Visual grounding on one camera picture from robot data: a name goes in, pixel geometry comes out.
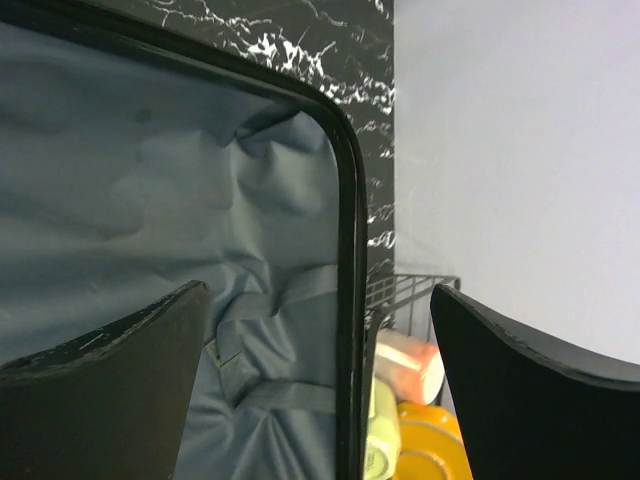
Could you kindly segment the pink plastic cup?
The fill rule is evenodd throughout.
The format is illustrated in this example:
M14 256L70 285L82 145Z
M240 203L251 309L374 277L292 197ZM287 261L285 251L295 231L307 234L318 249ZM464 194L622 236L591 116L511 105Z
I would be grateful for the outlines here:
M390 386L398 400L419 405L435 402L445 378L436 344L390 329L378 332L374 372Z

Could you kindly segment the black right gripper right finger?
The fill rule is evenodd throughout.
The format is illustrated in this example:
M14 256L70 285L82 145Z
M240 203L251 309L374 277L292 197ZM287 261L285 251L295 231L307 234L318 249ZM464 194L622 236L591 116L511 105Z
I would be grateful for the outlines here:
M430 301L476 479L636 479L639 367L448 286Z

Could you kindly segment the black white space suitcase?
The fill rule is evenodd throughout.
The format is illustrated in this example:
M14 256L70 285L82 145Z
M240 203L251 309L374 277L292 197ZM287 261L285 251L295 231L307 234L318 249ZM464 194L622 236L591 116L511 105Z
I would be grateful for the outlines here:
M84 1L1 5L1 367L198 281L170 479L359 479L365 185L313 87Z

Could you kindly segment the green ceramic mug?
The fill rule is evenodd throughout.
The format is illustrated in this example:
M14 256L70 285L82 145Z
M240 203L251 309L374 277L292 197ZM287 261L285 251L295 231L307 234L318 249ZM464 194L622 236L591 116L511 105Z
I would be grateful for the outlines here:
M364 460L364 479L391 479L401 449L401 434L394 392L373 378Z

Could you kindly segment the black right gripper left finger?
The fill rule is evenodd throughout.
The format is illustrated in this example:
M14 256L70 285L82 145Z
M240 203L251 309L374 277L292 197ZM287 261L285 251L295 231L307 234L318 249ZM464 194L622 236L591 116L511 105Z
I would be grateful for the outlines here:
M211 302L191 281L3 364L2 478L172 478Z

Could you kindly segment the yellow round plate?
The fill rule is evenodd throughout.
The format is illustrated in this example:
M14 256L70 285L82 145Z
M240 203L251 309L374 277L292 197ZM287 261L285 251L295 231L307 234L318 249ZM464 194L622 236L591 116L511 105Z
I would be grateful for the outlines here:
M398 405L401 449L394 479L472 480L458 421L436 405Z

